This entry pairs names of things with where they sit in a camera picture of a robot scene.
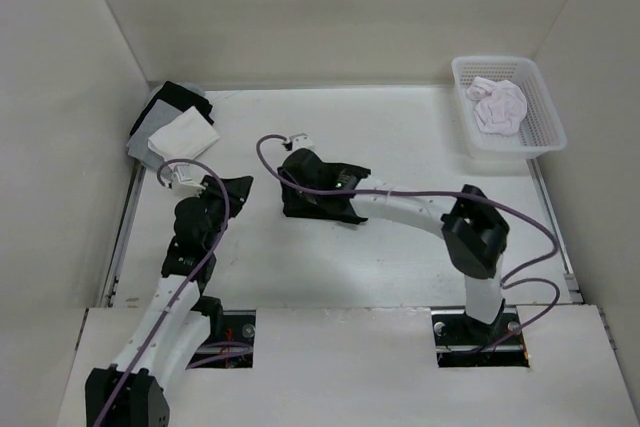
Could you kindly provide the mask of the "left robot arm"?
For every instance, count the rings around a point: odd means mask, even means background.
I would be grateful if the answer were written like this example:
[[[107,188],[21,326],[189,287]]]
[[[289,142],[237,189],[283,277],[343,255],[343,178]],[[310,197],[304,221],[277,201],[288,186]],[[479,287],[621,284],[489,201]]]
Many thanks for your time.
[[[223,337],[221,302],[204,291],[216,265],[217,243],[244,207],[252,184],[250,176],[207,175],[195,195],[175,206],[174,235],[145,314],[111,364],[94,368],[87,377],[87,425],[169,424],[171,384],[201,345]]]

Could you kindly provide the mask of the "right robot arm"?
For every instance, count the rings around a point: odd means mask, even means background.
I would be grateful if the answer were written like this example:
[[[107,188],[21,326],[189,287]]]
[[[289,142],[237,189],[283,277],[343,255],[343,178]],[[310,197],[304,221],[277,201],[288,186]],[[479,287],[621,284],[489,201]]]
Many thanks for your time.
[[[464,331],[473,341],[489,341],[500,330],[504,299],[500,287],[509,226],[489,205],[466,199],[434,200],[394,196],[391,185],[367,168],[326,163],[313,151],[291,153],[277,168],[283,178],[287,217],[359,225],[382,219],[441,238],[453,267],[465,281]]]

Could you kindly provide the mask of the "folded white tank top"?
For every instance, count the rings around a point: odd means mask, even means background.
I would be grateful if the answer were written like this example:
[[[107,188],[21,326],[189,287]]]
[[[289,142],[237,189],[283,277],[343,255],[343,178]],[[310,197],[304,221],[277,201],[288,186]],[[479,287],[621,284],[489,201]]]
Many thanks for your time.
[[[220,140],[220,135],[205,117],[191,107],[169,124],[154,132],[148,148],[168,161],[177,158],[196,159]]]

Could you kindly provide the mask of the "folded grey tank top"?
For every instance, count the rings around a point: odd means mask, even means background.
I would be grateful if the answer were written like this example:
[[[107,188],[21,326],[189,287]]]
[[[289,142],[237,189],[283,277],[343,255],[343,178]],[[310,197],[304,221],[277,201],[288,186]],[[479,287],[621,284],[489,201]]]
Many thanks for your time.
[[[148,139],[154,132],[182,113],[164,101],[158,100],[139,129],[130,136],[126,144],[127,154],[139,161],[148,171],[155,172],[164,160],[148,148]]]

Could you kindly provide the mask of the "folded black tank top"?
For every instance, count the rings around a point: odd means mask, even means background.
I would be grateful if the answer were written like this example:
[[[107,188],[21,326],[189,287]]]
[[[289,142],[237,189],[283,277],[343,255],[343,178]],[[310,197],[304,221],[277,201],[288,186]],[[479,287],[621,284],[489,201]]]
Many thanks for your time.
[[[211,117],[213,106],[206,98],[204,90],[198,85],[189,82],[174,83],[165,81],[150,93],[144,109],[131,127],[129,136],[133,136],[139,129],[143,120],[158,100],[164,101],[180,112],[185,112],[189,108],[195,107],[210,125],[214,124],[214,120]]]

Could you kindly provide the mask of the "crumpled pink tank top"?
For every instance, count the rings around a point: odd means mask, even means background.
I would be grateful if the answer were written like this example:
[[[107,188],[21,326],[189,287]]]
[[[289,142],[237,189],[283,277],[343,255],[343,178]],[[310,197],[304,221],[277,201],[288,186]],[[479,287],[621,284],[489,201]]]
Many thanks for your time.
[[[513,136],[519,132],[528,112],[528,103],[516,84],[509,80],[475,77],[466,96],[475,103],[473,116],[482,133]]]

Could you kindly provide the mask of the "white plastic basket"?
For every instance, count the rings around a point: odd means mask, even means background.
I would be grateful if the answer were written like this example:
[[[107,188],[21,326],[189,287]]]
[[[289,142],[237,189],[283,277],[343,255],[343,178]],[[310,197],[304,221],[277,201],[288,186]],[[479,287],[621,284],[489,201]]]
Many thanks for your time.
[[[451,63],[470,155],[529,160],[563,150],[567,138],[537,65],[514,56],[463,56]]]

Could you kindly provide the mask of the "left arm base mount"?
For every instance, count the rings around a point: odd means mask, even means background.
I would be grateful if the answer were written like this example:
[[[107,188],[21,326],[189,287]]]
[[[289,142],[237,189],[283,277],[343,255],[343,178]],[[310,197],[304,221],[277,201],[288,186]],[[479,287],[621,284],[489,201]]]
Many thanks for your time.
[[[221,300],[204,297],[193,311],[210,323],[209,336],[196,350],[188,367],[205,369],[246,369],[253,367],[256,312],[225,310]]]

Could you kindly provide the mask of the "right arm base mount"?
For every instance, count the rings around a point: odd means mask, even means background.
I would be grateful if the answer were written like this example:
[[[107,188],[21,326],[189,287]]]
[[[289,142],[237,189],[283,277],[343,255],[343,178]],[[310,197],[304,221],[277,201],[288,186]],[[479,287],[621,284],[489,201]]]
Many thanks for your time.
[[[468,319],[462,309],[434,310],[431,322],[441,368],[529,367],[515,308],[507,308],[489,327]]]

